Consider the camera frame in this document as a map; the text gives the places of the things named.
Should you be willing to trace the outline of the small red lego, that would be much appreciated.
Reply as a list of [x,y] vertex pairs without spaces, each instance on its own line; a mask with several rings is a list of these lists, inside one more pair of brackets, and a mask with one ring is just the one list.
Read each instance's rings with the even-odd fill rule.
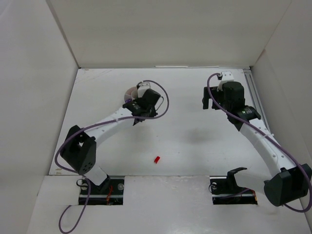
[[159,160],[160,160],[160,157],[157,156],[157,157],[154,159],[154,163],[157,164],[157,163],[159,162]]

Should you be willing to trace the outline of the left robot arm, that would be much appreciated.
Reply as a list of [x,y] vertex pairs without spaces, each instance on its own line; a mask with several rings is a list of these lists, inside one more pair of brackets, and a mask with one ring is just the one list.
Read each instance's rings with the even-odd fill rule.
[[97,189],[105,190],[110,177],[96,163],[97,147],[121,130],[130,128],[147,117],[156,117],[156,104],[162,96],[146,89],[141,97],[122,105],[101,126],[83,130],[77,125],[70,128],[66,138],[70,139],[60,151],[60,156],[81,176],[90,180]]

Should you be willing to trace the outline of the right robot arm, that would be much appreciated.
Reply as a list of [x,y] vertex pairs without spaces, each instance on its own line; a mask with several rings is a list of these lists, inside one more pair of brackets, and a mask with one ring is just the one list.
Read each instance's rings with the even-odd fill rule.
[[287,206],[289,202],[312,195],[312,169],[299,164],[285,152],[266,128],[259,112],[245,103],[245,91],[237,81],[221,82],[203,90],[203,109],[225,112],[228,121],[255,148],[266,164],[269,173],[261,175],[246,167],[227,172],[224,192],[239,193],[241,188],[263,193],[274,206]]

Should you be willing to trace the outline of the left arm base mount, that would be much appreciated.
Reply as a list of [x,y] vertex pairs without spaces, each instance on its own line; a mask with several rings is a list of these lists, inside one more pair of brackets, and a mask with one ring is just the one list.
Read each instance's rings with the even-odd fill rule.
[[[91,192],[88,205],[114,206],[123,205],[124,176],[111,176],[102,186],[96,186],[90,182]],[[84,205],[88,195],[88,184],[86,179],[81,178],[76,181],[80,188],[78,204]]]

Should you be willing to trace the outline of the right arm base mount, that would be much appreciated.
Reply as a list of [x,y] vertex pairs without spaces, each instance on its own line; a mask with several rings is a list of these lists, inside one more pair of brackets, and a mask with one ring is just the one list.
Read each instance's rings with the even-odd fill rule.
[[239,167],[228,171],[227,175],[210,176],[208,189],[212,194],[214,205],[258,205],[255,192],[245,187],[239,187],[236,183],[234,175],[246,169]]

